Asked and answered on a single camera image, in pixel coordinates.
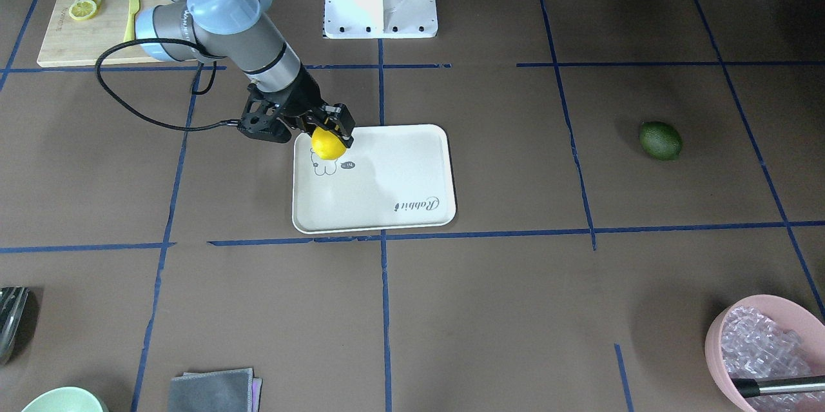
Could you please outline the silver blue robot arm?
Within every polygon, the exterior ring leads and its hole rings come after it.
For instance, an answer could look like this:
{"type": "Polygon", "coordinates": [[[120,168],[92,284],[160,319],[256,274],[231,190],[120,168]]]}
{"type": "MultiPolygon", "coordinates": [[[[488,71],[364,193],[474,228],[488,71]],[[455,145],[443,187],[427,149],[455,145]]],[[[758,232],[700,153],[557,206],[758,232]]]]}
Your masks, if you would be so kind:
{"type": "Polygon", "coordinates": [[[168,0],[138,13],[135,38],[103,51],[95,62],[141,45],[160,61],[229,59],[247,76],[249,96],[239,119],[219,121],[257,141],[285,144],[292,130],[322,131],[346,148],[354,119],[344,104],[327,104],[318,84],[268,16],[272,0],[168,0]]]}

